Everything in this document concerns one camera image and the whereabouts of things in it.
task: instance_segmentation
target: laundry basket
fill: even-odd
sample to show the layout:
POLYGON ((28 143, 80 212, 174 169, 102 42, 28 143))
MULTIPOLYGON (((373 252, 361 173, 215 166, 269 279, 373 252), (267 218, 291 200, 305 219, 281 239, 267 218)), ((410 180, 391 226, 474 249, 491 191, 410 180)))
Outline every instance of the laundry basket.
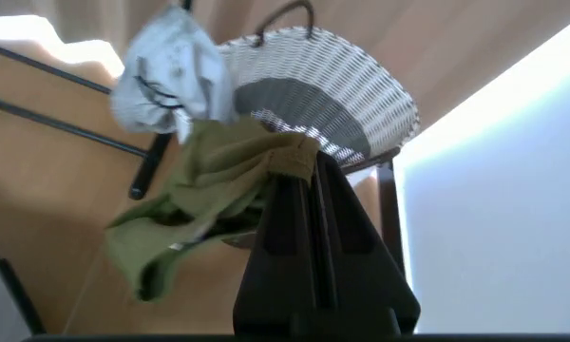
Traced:
POLYGON ((361 47, 315 28, 309 1, 284 6, 255 35, 218 50, 235 82, 237 113, 318 139, 345 173, 389 162, 419 127, 409 93, 361 47), (307 27, 264 32, 297 7, 307 10, 307 27))

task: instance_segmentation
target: curtain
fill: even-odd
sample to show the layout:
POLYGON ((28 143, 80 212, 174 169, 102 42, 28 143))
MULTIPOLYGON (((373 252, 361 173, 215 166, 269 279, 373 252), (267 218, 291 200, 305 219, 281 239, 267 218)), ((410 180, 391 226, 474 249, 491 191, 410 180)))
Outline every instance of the curtain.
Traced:
MULTIPOLYGON (((103 39, 123 56, 130 39, 167 2, 3 0, 0 16, 45 16, 65 42, 103 39)), ((221 43, 251 34, 287 2, 196 0, 193 12, 221 43)), ((570 23, 570 0, 312 2, 319 27, 365 49, 412 94, 423 128, 570 23)), ((305 12, 297 9, 273 28, 305 24, 305 12)))

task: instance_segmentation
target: white cloth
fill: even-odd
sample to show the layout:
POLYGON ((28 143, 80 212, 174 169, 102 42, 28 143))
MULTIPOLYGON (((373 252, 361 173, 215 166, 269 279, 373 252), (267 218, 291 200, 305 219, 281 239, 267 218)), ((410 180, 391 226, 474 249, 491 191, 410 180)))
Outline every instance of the white cloth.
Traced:
POLYGON ((124 129, 177 131, 180 143, 193 119, 230 123, 238 117, 223 58, 192 16, 175 5, 135 37, 110 98, 113 115, 124 129), (140 77, 150 86, 143 85, 140 77))

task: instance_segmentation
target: floor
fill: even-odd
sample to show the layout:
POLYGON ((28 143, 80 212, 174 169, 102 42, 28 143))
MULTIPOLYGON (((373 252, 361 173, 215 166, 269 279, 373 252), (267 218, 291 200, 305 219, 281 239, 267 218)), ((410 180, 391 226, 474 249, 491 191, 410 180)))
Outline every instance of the floor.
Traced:
MULTIPOLYGON (((109 85, 100 66, 65 66, 33 44, 6 44, 37 60, 109 85)), ((0 99, 147 147, 123 132, 107 97, 0 56, 0 99)), ((148 197, 177 154, 172 143, 148 197)), ((107 260, 103 229, 127 198, 138 157, 0 112, 0 257, 20 277, 50 333, 229 333, 248 251, 205 245, 181 265, 174 291, 136 302, 107 260)), ((357 187, 374 224, 377 187, 357 187)))

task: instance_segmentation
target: green fabric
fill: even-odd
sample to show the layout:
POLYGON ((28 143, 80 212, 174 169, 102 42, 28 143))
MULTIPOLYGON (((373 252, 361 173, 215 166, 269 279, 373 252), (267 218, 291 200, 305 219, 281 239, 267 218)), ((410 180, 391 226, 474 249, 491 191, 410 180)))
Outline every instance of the green fabric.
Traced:
POLYGON ((256 229, 271 174, 310 184, 318 148, 304 134, 270 133, 251 117, 194 122, 162 193, 105 231, 112 260, 140 300, 159 298, 195 246, 256 229))

